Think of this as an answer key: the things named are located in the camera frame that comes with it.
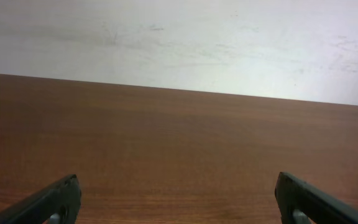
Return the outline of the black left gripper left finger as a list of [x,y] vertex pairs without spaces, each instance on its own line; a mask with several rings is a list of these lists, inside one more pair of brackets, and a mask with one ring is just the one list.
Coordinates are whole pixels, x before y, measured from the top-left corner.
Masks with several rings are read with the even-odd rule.
[[80,207],[79,181],[70,174],[1,211],[0,223],[74,223]]

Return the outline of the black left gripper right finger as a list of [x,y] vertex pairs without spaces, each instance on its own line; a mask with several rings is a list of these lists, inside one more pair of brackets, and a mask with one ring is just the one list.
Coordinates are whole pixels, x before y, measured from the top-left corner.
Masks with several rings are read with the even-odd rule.
[[275,198],[285,224],[358,224],[358,210],[287,172],[280,172]]

